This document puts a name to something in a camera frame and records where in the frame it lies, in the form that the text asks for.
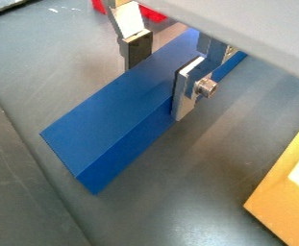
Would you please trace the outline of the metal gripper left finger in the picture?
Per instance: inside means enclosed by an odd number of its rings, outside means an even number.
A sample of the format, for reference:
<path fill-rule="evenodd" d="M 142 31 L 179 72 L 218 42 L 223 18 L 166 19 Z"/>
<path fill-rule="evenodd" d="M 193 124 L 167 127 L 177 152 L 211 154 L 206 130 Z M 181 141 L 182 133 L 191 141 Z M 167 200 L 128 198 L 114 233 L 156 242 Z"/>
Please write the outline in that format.
<path fill-rule="evenodd" d="M 116 32 L 124 69 L 128 70 L 151 55 L 152 31 L 146 28 L 135 0 L 103 0 L 103 5 Z"/>

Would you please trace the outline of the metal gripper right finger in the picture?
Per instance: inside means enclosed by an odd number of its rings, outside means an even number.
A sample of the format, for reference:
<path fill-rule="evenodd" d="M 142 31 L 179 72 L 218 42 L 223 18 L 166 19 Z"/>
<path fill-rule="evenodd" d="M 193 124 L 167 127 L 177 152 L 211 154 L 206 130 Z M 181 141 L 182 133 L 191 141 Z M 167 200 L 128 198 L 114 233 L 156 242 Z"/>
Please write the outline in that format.
<path fill-rule="evenodd" d="M 215 70 L 235 55 L 237 49 L 201 33 L 197 43 L 199 55 L 177 71 L 171 115 L 181 121 L 193 111 L 201 96 L 210 98 L 217 92 L 213 80 Z"/>

